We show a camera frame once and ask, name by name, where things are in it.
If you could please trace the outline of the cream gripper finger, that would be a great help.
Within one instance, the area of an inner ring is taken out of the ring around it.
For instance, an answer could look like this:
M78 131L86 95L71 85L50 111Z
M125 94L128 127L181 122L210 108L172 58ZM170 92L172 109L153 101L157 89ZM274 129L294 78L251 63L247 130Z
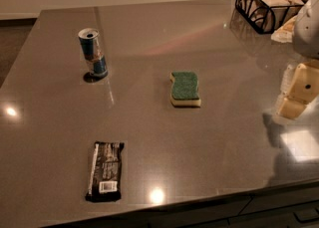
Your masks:
M286 68L277 100L277 114L296 119L319 96L319 61L310 60Z

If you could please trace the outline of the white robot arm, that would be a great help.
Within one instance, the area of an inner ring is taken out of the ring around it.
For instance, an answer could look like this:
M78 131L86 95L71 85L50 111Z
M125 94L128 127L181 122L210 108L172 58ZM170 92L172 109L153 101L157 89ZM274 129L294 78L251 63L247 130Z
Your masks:
M307 61L284 72L276 113L298 118L319 95L319 0L308 0L298 12L292 35L294 51Z

